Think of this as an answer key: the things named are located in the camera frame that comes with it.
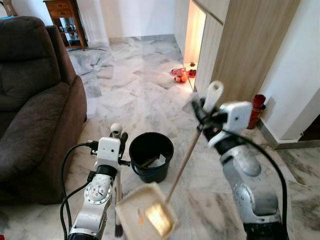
plastic bucket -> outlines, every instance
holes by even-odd
[[[133,171],[145,183],[162,182],[168,173],[169,163],[174,155],[174,145],[168,137],[158,132],[146,132],[137,136],[129,147]],[[165,157],[165,163],[148,167],[154,159]]]

